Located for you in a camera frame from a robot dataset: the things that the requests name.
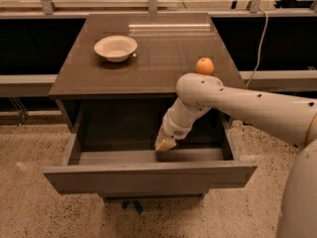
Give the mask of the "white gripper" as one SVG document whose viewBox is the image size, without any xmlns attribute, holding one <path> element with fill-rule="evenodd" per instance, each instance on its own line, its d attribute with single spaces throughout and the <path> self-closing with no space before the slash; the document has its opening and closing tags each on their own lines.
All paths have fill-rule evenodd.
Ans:
<svg viewBox="0 0 317 238">
<path fill-rule="evenodd" d="M 158 152 L 166 152 L 176 146 L 175 140 L 184 139 L 192 126 L 176 124 L 168 112 L 162 118 L 162 130 L 158 131 L 155 148 Z"/>
</svg>

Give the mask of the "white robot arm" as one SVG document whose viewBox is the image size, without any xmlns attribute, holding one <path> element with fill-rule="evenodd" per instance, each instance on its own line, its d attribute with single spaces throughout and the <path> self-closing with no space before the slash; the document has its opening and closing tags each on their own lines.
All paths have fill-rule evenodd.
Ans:
<svg viewBox="0 0 317 238">
<path fill-rule="evenodd" d="M 156 149 L 168 151 L 210 109 L 247 122 L 298 147 L 283 191 L 276 238 L 317 238 L 317 100 L 225 86 L 211 75 L 187 73 L 166 111 Z"/>
</svg>

